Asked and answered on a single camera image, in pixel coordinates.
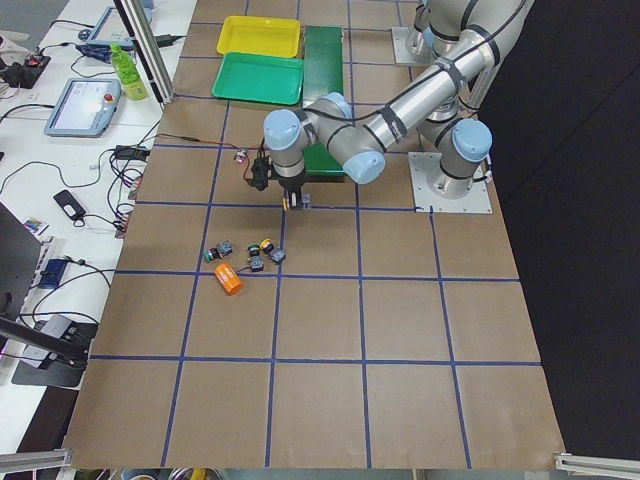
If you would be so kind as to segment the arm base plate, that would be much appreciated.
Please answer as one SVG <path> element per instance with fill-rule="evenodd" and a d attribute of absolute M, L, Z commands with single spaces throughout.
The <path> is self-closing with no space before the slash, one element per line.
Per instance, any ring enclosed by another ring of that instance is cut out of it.
<path fill-rule="evenodd" d="M 426 66 L 433 61 L 433 36 L 429 29 L 419 32 L 413 27 L 393 27 L 391 38 L 396 64 Z"/>
<path fill-rule="evenodd" d="M 408 154 L 414 208 L 422 213 L 491 214 L 485 172 L 480 164 L 468 179 L 453 179 L 441 170 L 441 154 Z"/>

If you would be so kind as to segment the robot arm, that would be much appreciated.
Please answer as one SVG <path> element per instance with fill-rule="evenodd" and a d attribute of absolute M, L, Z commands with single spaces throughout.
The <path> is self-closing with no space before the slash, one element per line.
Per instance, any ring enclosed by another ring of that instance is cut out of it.
<path fill-rule="evenodd" d="M 467 32 L 478 41 L 490 38 L 482 48 L 490 49 L 498 65 L 513 49 L 533 1 L 419 1 L 414 29 L 429 30 L 443 55 L 444 47 L 456 46 Z"/>
<path fill-rule="evenodd" d="M 306 148 L 324 145 L 355 183 L 368 184 L 384 170 L 387 149 L 456 97 L 498 52 L 493 35 L 473 25 L 414 82 L 362 120 L 352 116 L 339 93 L 324 95 L 306 108 L 270 112 L 263 122 L 264 139 L 283 188 L 284 207 L 297 208 L 302 203 Z"/>

